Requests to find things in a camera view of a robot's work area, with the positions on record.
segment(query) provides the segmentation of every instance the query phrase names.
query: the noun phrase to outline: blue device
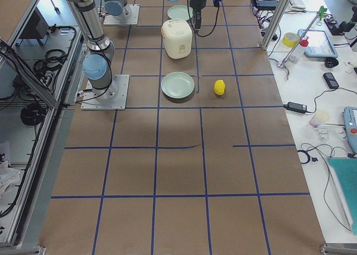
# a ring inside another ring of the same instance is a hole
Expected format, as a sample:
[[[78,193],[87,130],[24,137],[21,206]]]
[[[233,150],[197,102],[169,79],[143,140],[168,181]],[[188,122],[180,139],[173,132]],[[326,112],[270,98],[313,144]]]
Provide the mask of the blue device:
[[[344,110],[344,121],[348,143],[354,153],[357,153],[357,108],[346,107]]]

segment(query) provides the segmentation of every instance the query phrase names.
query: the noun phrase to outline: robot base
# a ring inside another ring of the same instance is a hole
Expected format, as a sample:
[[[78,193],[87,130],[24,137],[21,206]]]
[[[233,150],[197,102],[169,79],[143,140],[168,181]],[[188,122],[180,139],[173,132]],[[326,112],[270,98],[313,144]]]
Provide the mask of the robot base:
[[[121,21],[121,20],[115,19],[112,15],[108,15],[105,17],[104,25],[107,25],[107,26],[137,25],[138,19],[139,19],[140,5],[135,4],[135,5],[129,5],[129,6],[132,10],[132,14],[129,18]]]
[[[129,87],[129,75],[114,75],[113,84],[119,87],[118,94],[113,99],[92,99],[95,95],[92,92],[84,94],[83,100],[91,99],[86,102],[82,102],[82,110],[125,110],[128,87]],[[86,89],[91,89],[91,84],[87,83]]]

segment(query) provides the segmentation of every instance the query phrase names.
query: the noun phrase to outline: yellow tape roll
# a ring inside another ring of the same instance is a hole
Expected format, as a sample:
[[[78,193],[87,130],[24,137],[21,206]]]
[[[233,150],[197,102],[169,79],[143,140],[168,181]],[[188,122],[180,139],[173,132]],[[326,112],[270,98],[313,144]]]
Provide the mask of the yellow tape roll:
[[[282,39],[282,43],[287,47],[294,47],[299,42],[300,37],[295,33],[286,33]]]

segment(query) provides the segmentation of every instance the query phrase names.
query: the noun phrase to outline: yellow lemon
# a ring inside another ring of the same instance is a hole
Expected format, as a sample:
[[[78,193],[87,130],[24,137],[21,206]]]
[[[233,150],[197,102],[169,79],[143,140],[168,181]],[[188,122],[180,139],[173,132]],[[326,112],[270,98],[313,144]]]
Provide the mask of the yellow lemon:
[[[221,96],[224,94],[225,90],[225,83],[223,80],[219,79],[217,80],[214,85],[213,85],[213,91],[216,95]]]

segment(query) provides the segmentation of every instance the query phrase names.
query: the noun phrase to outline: green clamp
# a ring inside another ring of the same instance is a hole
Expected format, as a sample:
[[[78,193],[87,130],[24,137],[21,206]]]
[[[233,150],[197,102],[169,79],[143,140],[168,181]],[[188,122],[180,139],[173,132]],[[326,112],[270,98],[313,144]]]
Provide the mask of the green clamp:
[[[319,11],[317,12],[317,14],[319,14],[320,20],[322,20],[322,17],[326,11],[327,11],[327,8],[325,8],[324,6],[320,7]]]

